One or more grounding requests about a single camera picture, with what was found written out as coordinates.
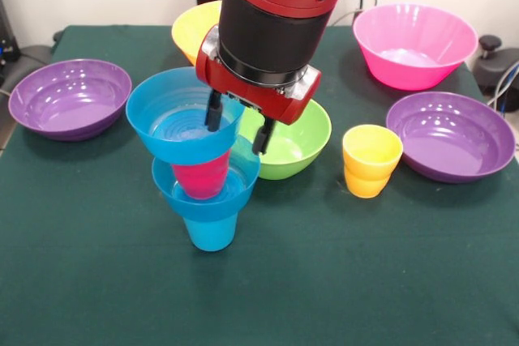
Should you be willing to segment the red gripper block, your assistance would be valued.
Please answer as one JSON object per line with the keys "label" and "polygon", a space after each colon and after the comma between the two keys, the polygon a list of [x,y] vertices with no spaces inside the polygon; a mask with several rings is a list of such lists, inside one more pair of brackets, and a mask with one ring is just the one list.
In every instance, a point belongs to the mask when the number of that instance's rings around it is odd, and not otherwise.
{"label": "red gripper block", "polygon": [[276,121],[290,125],[301,117],[320,85],[321,72],[306,66],[299,80],[286,86],[255,85],[229,70],[220,59],[218,49],[219,32],[218,26],[214,25],[199,48],[195,65],[198,79],[213,89],[208,98],[204,124],[210,132],[219,130],[221,94],[258,109],[264,115],[264,123],[256,132],[252,152],[263,155],[267,152]]}

